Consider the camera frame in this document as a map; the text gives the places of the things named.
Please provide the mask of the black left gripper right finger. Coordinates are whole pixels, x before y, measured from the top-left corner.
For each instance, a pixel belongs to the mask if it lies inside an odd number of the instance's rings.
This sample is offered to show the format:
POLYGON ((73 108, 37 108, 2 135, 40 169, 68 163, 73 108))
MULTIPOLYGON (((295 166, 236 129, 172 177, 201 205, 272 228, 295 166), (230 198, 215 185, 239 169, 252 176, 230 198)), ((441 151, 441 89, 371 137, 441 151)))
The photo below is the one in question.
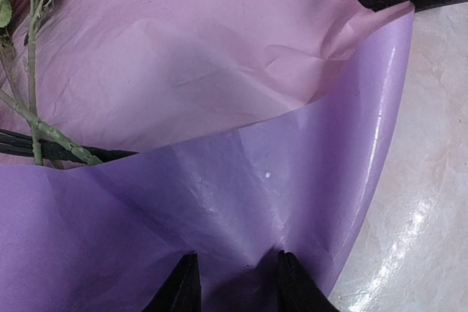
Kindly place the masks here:
POLYGON ((336 312, 306 268, 292 252, 277 255, 276 296, 281 312, 336 312))

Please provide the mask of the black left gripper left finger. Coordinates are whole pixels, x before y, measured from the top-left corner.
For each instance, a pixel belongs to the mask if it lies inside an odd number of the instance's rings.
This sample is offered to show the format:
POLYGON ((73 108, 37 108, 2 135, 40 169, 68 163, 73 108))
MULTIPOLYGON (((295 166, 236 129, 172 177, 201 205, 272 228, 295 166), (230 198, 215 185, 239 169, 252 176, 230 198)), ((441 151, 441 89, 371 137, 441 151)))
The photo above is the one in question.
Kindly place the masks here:
POLYGON ((201 312, 201 294, 197 254, 185 254, 142 312, 201 312))

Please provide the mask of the purple wrapping paper sheet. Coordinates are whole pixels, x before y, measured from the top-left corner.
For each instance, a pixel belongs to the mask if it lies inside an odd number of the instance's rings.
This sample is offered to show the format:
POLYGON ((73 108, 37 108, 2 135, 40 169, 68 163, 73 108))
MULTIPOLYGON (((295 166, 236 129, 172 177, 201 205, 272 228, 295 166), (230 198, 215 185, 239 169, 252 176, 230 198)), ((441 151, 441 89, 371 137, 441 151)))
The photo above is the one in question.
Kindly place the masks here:
POLYGON ((380 179, 412 26, 383 26, 278 118, 97 167, 3 166, 1 309, 141 311, 189 252, 204 311, 274 311, 280 250, 329 293, 380 179))

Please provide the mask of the pink wrapping paper sheet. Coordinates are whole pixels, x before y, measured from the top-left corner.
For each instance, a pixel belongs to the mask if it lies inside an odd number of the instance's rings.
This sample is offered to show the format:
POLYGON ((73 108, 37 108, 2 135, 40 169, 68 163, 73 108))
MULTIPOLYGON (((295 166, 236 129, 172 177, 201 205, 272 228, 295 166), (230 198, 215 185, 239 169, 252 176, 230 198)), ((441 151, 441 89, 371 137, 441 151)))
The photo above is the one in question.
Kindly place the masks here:
POLYGON ((147 151, 320 99, 362 41, 411 13, 357 0, 56 0, 37 37, 39 117, 147 151))

